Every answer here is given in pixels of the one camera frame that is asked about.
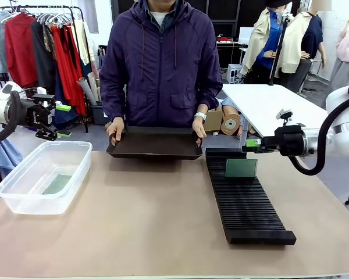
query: cream jacket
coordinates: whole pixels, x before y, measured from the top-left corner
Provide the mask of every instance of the cream jacket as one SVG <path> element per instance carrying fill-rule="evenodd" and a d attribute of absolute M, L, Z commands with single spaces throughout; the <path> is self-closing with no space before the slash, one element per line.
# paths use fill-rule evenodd
<path fill-rule="evenodd" d="M 250 42 L 248 44 L 247 53 L 244 57 L 241 74 L 247 74 L 256 61 L 257 56 L 265 47 L 270 34 L 270 13 L 268 9 L 262 11 L 259 19 L 252 30 Z"/>
<path fill-rule="evenodd" d="M 282 72 L 287 74 L 296 72 L 301 59 L 301 42 L 311 19 L 312 16 L 309 13 L 302 12 L 287 27 L 275 77 L 279 77 L 279 69 L 282 69 Z"/>

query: white wall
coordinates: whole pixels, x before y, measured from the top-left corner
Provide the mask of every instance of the white wall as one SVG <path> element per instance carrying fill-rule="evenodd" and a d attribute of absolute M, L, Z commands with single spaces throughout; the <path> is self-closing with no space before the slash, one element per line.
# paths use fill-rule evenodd
<path fill-rule="evenodd" d="M 323 21 L 323 43 L 327 53 L 327 67 L 320 69 L 318 75 L 330 80 L 333 65 L 336 61 L 336 41 L 340 30 L 346 25 L 349 19 L 349 0 L 332 0 L 331 12 L 320 12 Z M 315 62 L 313 72 L 316 74 L 319 62 Z"/>
<path fill-rule="evenodd" d="M 0 6 L 8 5 L 9 1 L 0 0 Z M 77 0 L 17 0 L 16 5 L 66 5 L 77 6 Z M 97 54 L 98 45 L 107 45 L 110 30 L 112 27 L 112 14 L 110 0 L 95 0 L 98 34 L 91 34 L 95 45 L 95 52 Z"/>

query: jacket drawstring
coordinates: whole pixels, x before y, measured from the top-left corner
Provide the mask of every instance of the jacket drawstring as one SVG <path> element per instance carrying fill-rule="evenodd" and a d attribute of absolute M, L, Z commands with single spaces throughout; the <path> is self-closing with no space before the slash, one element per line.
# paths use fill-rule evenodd
<path fill-rule="evenodd" d="M 143 25 L 141 25 L 141 28 L 142 28 L 141 80 L 144 80 L 145 30 Z"/>
<path fill-rule="evenodd" d="M 177 68 L 177 27 L 174 26 L 174 68 Z"/>

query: black slotted rack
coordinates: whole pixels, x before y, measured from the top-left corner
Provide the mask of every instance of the black slotted rack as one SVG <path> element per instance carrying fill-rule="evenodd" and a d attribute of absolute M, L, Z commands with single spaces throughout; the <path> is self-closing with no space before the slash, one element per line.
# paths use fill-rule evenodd
<path fill-rule="evenodd" d="M 257 177 L 225 177 L 227 159 L 245 159 L 238 149 L 207 149 L 206 163 L 225 236 L 230 244 L 294 245 Z"/>

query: cardboard box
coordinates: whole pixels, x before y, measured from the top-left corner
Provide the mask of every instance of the cardboard box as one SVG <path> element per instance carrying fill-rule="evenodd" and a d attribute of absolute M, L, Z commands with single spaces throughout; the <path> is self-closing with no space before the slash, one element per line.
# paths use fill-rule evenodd
<path fill-rule="evenodd" d="M 221 129 L 222 109 L 219 106 L 216 109 L 208 111 L 207 118 L 204 123 L 204 130 L 206 132 L 218 132 Z"/>

